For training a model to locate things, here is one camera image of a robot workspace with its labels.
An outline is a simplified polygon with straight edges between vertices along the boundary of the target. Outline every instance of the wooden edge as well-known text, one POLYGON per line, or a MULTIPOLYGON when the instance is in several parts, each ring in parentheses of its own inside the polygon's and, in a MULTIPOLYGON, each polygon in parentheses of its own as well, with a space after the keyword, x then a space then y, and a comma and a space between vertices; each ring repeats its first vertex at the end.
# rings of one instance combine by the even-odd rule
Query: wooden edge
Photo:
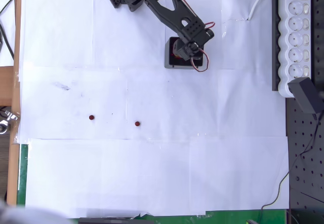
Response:
MULTIPOLYGON (((16 0, 16 36, 14 57, 14 78, 11 110, 15 115, 20 115, 20 83, 19 83, 19 50, 20 50, 20 24, 21 24, 21 0, 16 0)), ((19 144, 17 144, 19 121, 11 124, 9 145, 8 189, 7 203, 17 204, 18 172, 19 172, 19 144)))
POLYGON ((13 81, 13 66, 1 66, 0 78, 2 80, 0 84, 0 105, 11 106, 12 101, 12 81, 13 81))

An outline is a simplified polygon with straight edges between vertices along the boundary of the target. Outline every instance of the black robotic arm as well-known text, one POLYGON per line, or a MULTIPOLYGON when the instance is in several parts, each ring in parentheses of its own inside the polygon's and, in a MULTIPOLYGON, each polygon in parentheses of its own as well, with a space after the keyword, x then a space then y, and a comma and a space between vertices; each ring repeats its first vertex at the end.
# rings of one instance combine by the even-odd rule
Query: black robotic arm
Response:
POLYGON ((191 60, 192 65, 193 59, 200 58, 202 65, 202 49, 205 43, 214 37, 214 33, 209 28, 206 28, 206 25, 185 0, 172 0, 175 8, 173 11, 160 5, 158 0, 110 1, 115 8, 118 8, 120 4, 127 4, 131 12, 138 9, 145 2, 156 17, 179 36, 179 39, 176 39, 172 44, 173 55, 185 61, 191 60))

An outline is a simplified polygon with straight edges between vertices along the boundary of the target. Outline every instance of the pegboard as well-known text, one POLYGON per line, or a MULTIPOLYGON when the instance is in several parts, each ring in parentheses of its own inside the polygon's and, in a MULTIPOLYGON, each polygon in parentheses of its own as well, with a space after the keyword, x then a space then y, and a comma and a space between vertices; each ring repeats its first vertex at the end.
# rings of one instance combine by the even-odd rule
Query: pegboard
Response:
MULTIPOLYGON (((312 80, 324 91, 324 0, 312 0, 312 80)), ((316 121, 304 114, 296 100, 286 100, 289 166, 311 140, 316 121)), ((290 172, 290 207, 297 218, 324 223, 324 119, 318 126, 312 150, 299 157, 290 172)))

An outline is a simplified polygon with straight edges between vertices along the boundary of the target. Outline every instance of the table surface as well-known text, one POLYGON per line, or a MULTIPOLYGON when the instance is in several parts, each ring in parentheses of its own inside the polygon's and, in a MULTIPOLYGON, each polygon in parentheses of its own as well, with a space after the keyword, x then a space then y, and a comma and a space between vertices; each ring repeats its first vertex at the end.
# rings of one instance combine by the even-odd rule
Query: table surface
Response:
MULTIPOLYGON (((20 85, 18 81, 19 68, 19 42, 20 42, 20 17, 21 0, 15 0, 16 5, 16 40, 15 59, 13 67, 13 96, 12 112, 20 115, 20 85)), ((28 165, 28 145, 14 144, 16 140, 18 125, 14 125, 11 132, 9 150, 9 172, 8 172, 8 204, 25 205, 26 202, 26 180, 28 165)), ((178 223, 178 224, 209 224, 209 223, 245 223, 248 219, 258 220, 260 210, 245 211, 207 211, 206 215, 199 216, 149 216, 142 219, 153 220, 155 223, 178 223)), ((286 223, 285 210, 265 210, 262 223, 279 224, 286 223)))

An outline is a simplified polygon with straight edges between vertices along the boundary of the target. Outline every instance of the power socket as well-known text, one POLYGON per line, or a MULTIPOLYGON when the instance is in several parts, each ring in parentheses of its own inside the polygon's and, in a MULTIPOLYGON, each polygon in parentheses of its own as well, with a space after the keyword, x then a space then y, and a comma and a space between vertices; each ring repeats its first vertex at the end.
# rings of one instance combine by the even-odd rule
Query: power socket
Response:
POLYGON ((311 1, 278 0, 278 13, 281 18, 278 91, 283 97, 294 97, 288 83, 299 77, 311 78, 311 1))

